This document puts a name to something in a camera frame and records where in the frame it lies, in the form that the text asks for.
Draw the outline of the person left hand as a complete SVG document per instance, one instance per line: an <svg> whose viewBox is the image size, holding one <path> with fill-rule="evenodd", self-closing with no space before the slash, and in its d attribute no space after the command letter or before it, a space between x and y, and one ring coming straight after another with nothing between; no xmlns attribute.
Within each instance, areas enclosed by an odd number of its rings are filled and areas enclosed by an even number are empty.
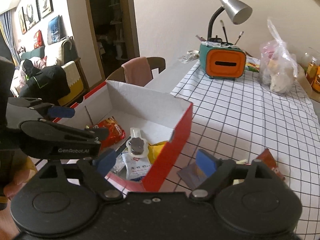
<svg viewBox="0 0 320 240"><path fill-rule="evenodd" d="M13 169L13 177L7 185L5 185L4 195L11 199L18 191L37 173L37 168L31 157L27 157L22 164L17 165Z"/></svg>

